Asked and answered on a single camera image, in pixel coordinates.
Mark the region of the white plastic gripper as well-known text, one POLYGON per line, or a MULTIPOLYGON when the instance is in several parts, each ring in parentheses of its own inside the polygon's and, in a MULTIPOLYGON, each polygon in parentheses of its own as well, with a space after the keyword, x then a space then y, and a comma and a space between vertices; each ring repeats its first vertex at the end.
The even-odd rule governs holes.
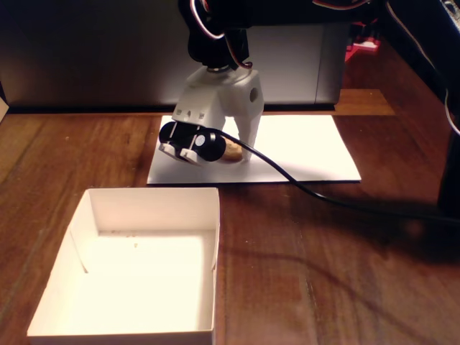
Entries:
POLYGON ((233 117, 239 140, 253 147, 263 108, 257 70, 200 68, 186 80, 172 119, 222 129, 226 118, 233 117))

